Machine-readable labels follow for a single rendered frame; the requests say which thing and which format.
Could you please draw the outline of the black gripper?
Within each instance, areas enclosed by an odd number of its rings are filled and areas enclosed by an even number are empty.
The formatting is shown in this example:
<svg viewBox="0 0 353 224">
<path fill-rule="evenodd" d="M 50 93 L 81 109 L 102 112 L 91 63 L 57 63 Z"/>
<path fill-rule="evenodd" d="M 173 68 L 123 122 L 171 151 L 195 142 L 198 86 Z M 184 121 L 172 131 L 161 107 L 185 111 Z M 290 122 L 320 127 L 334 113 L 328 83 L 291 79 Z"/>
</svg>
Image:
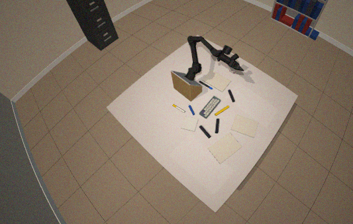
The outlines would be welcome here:
<svg viewBox="0 0 353 224">
<path fill-rule="evenodd" d="M 236 62 L 234 59 L 230 59 L 229 57 L 225 58 L 225 63 L 228 64 L 231 68 L 234 68 L 235 70 L 240 70 L 244 71 L 238 62 Z"/>
</svg>

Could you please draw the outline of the dark grey keyboard with keys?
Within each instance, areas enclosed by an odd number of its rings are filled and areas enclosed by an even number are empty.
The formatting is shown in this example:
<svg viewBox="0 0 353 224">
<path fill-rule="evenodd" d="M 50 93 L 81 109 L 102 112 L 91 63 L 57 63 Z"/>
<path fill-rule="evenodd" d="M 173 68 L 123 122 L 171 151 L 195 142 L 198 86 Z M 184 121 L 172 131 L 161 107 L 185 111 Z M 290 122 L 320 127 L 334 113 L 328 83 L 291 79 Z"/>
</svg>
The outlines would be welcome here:
<svg viewBox="0 0 353 224">
<path fill-rule="evenodd" d="M 212 97 L 199 114 L 206 119 L 211 114 L 211 112 L 215 109 L 215 107 L 218 105 L 220 101 L 221 100 L 216 98 L 215 96 Z"/>
</svg>

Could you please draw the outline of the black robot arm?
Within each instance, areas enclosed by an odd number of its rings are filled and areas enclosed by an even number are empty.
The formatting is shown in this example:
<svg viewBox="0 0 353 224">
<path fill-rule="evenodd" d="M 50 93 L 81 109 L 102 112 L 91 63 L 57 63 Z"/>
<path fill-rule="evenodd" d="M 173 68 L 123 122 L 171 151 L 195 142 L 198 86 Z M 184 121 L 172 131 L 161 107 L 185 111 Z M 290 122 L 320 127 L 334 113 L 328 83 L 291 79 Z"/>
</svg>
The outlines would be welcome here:
<svg viewBox="0 0 353 224">
<path fill-rule="evenodd" d="M 193 81 L 195 74 L 201 72 L 201 64 L 199 63 L 197 59 L 197 51 L 196 51 L 196 44 L 197 42 L 202 42 L 211 52 L 211 54 L 217 58 L 217 61 L 220 62 L 223 61 L 225 62 L 225 58 L 228 57 L 225 54 L 229 55 L 230 52 L 232 51 L 232 48 L 224 45 L 224 48 L 222 50 L 217 50 L 216 48 L 213 48 L 202 36 L 188 36 L 187 38 L 189 45 L 191 46 L 191 54 L 192 54 L 192 67 L 188 68 L 188 73 L 186 74 L 186 78 Z M 225 54 L 224 54 L 225 53 Z M 236 60 L 239 58 L 237 54 L 234 54 L 233 56 L 230 57 L 230 59 Z"/>
</svg>

